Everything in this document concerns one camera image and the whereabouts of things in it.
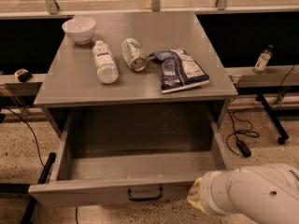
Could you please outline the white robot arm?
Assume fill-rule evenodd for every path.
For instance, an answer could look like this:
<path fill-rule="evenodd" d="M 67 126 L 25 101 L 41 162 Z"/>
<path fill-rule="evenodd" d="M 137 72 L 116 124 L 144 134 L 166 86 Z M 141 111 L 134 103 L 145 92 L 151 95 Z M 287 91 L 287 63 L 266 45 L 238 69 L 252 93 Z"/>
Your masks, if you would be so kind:
<path fill-rule="evenodd" d="M 299 224 L 299 170 L 275 163 L 208 172 L 195 180 L 187 201 L 214 217 L 241 214 L 257 224 Z"/>

